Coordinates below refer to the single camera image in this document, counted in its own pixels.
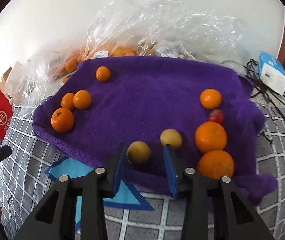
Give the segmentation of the green kiwi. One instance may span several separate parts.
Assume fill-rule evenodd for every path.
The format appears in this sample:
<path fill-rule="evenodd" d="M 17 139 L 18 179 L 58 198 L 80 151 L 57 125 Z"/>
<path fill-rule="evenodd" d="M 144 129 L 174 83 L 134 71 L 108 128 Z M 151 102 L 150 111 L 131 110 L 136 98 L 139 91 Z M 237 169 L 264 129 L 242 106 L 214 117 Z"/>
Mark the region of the green kiwi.
<path fill-rule="evenodd" d="M 127 149 L 127 159 L 135 165 L 143 165 L 149 161 L 151 149 L 143 141 L 135 141 Z"/>
<path fill-rule="evenodd" d="M 166 129 L 160 135 L 160 142 L 163 146 L 170 145 L 173 149 L 179 149 L 182 146 L 183 139 L 175 129 Z"/>

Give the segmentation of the oval orange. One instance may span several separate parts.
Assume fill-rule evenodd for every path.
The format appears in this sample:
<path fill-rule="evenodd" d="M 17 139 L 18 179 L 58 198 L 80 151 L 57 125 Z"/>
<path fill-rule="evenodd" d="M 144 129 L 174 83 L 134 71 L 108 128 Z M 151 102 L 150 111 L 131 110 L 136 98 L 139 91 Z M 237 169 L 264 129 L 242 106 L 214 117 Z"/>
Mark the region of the oval orange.
<path fill-rule="evenodd" d="M 210 151 L 198 161 L 197 171 L 212 179 L 232 177 L 235 172 L 235 162 L 231 155 L 223 150 Z"/>

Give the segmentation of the small red tomato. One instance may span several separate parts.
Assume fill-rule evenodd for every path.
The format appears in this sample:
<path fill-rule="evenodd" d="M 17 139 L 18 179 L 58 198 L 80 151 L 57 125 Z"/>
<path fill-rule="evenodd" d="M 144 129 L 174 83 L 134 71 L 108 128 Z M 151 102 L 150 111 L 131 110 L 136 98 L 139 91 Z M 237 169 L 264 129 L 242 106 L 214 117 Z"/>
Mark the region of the small red tomato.
<path fill-rule="evenodd" d="M 222 124 L 224 121 L 224 114 L 220 109 L 214 109 L 208 116 L 208 121 Z"/>

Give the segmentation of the large orange with stem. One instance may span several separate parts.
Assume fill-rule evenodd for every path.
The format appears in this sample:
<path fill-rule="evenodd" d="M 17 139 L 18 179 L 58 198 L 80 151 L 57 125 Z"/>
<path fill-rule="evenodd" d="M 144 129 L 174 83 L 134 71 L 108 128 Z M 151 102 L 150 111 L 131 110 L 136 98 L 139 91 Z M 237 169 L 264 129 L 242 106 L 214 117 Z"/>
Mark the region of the large orange with stem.
<path fill-rule="evenodd" d="M 59 108 L 51 116 L 51 126 L 58 133 L 66 133 L 73 128 L 75 118 L 67 108 Z"/>

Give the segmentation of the small orange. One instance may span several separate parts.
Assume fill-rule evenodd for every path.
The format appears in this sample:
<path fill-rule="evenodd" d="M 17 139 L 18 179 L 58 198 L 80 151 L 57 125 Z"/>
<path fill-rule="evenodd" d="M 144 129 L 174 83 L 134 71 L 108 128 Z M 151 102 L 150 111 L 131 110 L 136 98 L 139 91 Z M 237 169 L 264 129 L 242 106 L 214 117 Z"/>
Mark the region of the small orange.
<path fill-rule="evenodd" d="M 96 79 L 99 82 L 107 82 L 111 77 L 111 71 L 106 66 L 100 66 L 96 70 Z"/>
<path fill-rule="evenodd" d="M 91 105 L 91 94 L 86 90 L 79 90 L 73 98 L 74 106 L 77 109 L 86 109 Z"/>

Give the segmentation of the small orange front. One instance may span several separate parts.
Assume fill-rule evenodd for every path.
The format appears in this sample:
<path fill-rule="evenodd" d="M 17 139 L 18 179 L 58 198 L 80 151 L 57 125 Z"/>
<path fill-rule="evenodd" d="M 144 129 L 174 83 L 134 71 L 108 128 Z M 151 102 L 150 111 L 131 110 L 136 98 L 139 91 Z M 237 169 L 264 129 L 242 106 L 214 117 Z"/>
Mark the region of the small orange front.
<path fill-rule="evenodd" d="M 111 71 L 106 66 L 100 66 L 96 70 L 96 79 L 99 82 L 107 82 L 111 77 Z"/>

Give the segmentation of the grey checked tablecloth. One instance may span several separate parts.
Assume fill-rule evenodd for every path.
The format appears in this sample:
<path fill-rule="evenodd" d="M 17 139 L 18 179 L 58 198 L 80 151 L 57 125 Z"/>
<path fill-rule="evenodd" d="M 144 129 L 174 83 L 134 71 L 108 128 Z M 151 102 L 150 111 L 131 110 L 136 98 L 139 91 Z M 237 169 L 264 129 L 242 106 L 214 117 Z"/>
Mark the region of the grey checked tablecloth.
<path fill-rule="evenodd" d="M 275 239 L 285 239 L 285 108 L 260 105 L 265 114 L 264 135 L 257 143 L 257 173 L 270 174 L 278 188 L 257 207 Z M 32 116 L 14 114 L 4 144 L 12 154 L 0 163 L 2 223 L 14 238 L 23 221 L 61 175 L 81 177 L 90 171 L 36 138 Z M 105 201 L 109 239 L 179 239 L 185 202 L 132 184 L 121 184 L 115 198 Z"/>

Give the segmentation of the purple towel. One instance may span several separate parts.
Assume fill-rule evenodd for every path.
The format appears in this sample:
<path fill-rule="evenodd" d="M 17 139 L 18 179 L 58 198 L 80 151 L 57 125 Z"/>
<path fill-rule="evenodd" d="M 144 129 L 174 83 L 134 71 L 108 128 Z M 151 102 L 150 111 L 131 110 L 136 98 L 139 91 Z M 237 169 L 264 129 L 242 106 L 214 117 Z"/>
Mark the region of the purple towel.
<path fill-rule="evenodd" d="M 100 66 L 111 71 L 107 82 L 96 79 Z M 230 68 L 151 56 L 87 60 L 54 96 L 36 108 L 32 126 L 37 137 L 90 167 L 102 166 L 121 143 L 143 141 L 151 148 L 151 161 L 141 168 L 127 164 L 123 178 L 169 194 L 160 134 L 168 128 L 178 131 L 183 137 L 178 154 L 187 165 L 196 167 L 201 153 L 194 133 L 209 114 L 199 96 L 208 88 L 222 95 L 226 152 L 235 161 L 233 180 L 252 203 L 258 204 L 278 187 L 274 176 L 256 172 L 257 137 L 266 119 L 250 100 L 252 83 Z M 51 116 L 63 96 L 82 89 L 91 94 L 91 106 L 74 111 L 71 131 L 54 131 Z"/>

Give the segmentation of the cardboard box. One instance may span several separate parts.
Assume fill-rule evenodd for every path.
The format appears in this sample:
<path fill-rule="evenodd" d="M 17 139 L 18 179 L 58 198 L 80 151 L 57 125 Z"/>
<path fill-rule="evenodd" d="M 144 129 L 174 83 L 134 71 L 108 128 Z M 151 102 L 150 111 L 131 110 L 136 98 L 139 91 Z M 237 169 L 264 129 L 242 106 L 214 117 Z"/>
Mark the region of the cardboard box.
<path fill-rule="evenodd" d="M 6 85 L 6 81 L 7 78 L 11 72 L 12 68 L 8 68 L 8 70 L 6 70 L 6 72 L 2 75 L 1 80 L 0 80 L 0 91 L 4 91 L 5 85 Z"/>

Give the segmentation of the white plastic bag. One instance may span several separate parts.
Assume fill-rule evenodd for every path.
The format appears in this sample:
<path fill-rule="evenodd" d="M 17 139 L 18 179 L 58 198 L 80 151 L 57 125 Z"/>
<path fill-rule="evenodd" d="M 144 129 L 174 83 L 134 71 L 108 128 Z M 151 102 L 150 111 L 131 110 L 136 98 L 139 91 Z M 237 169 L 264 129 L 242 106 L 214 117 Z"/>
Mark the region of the white plastic bag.
<path fill-rule="evenodd" d="M 24 87 L 34 72 L 32 63 L 21 64 L 17 61 L 10 71 L 5 84 L 5 93 L 15 101 L 23 97 Z"/>

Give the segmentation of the clear bag left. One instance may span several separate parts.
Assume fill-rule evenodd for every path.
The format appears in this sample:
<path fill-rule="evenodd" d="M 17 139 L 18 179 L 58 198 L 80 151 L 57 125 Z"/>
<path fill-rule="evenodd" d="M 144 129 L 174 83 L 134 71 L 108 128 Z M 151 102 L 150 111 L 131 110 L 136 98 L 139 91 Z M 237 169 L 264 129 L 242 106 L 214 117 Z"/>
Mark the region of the clear bag left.
<path fill-rule="evenodd" d="M 82 57 L 83 50 L 78 48 L 44 51 L 28 60 L 27 63 L 32 63 L 34 72 L 24 87 L 22 99 L 15 102 L 24 106 L 41 103 L 51 94 L 50 90 L 57 80 L 77 69 Z"/>

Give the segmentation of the blue white box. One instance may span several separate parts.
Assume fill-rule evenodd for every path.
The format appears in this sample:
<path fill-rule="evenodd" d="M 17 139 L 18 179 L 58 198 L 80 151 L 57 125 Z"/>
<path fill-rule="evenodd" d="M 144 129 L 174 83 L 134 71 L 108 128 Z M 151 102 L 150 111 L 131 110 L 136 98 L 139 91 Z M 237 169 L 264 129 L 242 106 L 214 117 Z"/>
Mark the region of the blue white box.
<path fill-rule="evenodd" d="M 258 59 L 258 76 L 260 80 L 277 94 L 285 92 L 285 70 L 280 61 L 262 51 Z"/>

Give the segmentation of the clear bag of oranges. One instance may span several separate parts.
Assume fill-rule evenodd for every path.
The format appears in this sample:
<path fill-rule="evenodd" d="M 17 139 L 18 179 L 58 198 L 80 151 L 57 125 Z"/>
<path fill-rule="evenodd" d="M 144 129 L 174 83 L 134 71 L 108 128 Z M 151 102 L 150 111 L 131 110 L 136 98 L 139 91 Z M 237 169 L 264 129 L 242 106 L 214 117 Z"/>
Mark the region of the clear bag of oranges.
<path fill-rule="evenodd" d="M 225 64 L 240 62 L 244 23 L 197 0 L 113 0 L 92 20 L 83 59 L 160 56 Z"/>

